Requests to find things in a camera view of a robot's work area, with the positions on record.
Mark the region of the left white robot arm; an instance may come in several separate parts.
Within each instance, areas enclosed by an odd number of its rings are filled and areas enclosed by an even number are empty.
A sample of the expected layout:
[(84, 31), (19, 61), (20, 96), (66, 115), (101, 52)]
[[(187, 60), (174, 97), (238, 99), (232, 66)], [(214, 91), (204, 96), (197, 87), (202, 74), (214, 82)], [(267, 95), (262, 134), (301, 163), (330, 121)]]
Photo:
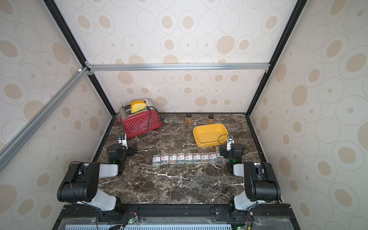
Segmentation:
[(57, 190), (58, 201), (88, 205), (104, 212), (118, 212), (120, 199), (99, 189), (98, 182), (103, 178), (121, 176), (127, 158), (138, 153), (137, 144), (134, 143), (132, 147), (113, 144), (107, 153), (108, 163), (70, 163)]

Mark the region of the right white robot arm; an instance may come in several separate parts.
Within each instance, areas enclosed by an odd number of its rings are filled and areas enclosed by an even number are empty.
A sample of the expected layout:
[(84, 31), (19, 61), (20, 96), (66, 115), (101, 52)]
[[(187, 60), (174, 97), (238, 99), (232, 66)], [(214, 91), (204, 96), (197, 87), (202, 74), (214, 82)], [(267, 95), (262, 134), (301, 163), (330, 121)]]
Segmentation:
[(227, 160), (230, 173), (244, 179), (244, 190), (233, 199), (236, 210), (250, 211), (258, 204), (279, 201), (281, 189), (270, 163), (254, 163), (252, 160), (242, 162), (245, 147), (230, 144), (221, 147), (219, 154)]

